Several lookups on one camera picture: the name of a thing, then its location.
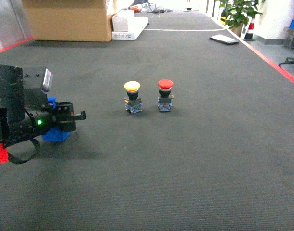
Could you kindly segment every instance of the white tape line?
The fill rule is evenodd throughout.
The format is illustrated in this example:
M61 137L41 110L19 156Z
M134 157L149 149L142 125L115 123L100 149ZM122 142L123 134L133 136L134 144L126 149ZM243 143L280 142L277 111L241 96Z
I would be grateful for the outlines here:
M156 30L156 31L220 31L220 30L226 30L226 29L222 28L222 29L214 29L214 30L170 30L170 29L144 29L144 30Z

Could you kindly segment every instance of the cardboard box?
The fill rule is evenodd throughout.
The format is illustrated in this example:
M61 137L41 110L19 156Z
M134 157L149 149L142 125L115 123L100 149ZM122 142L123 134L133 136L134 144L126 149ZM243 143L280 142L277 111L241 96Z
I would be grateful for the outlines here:
M134 41L137 37L142 33L144 28L148 24L147 17L136 17L135 18L136 24L135 29L131 31L113 31L112 32L112 39L113 40L127 40L127 41Z
M112 39L106 0L22 0L35 40Z
M113 16L112 22L114 31L130 31L136 28L134 11L119 11Z

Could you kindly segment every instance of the red and white cone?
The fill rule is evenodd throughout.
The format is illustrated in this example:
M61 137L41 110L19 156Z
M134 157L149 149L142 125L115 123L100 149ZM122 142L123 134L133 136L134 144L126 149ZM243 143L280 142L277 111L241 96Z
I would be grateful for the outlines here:
M255 17L252 18L250 24L249 24L249 28L247 33L244 36L244 41L255 41L255 39L253 39L253 29L254 29L254 21L255 21Z

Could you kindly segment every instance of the black cable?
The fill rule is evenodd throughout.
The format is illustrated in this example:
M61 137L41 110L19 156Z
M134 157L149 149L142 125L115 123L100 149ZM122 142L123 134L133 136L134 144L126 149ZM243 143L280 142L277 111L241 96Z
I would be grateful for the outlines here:
M16 156L14 156L14 155L12 155L11 153L8 152L8 158L9 158L9 161L11 163L16 164L16 165L20 165L20 164L26 163L27 161L35 158L40 153L41 145L40 145L39 141L37 141L34 138L31 138L30 141L32 142L32 144L36 148L34 154L30 158L28 158L27 160L22 160L22 159L17 158Z
M154 10L151 8L151 4L149 2L148 2L148 6L149 6L149 9L151 10L151 12L147 11L147 13L160 14L160 12L154 12Z

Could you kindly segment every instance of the red tape line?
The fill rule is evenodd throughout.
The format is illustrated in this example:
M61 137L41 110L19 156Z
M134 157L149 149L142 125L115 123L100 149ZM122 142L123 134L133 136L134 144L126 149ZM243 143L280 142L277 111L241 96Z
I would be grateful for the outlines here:
M275 62L273 62L271 59L263 55L261 52L259 52L254 47L250 46L247 42L241 41L244 45L246 45L250 50L252 50L255 54L257 54L259 57L261 57L265 62L267 62L270 66L272 66L274 69L276 69L278 72L280 72L284 77L286 77L288 80L290 80L292 83L294 83L294 76L292 76L288 71L284 70L283 68L279 67Z
M24 42L27 42L27 41L29 41L29 40L32 40L33 38L34 38L34 37L29 37L29 38L27 38L27 39L25 39L25 40L23 40L23 41L17 42L17 43L15 43L15 44L13 44L13 45L11 45L11 46L9 46L9 47L3 48L3 49L0 50L0 53L1 53L1 52L4 52L4 51L6 51L6 50L9 50L9 49L11 49L11 48L13 48L13 47L16 47L16 46L18 46L18 45L21 45L21 44L24 43Z

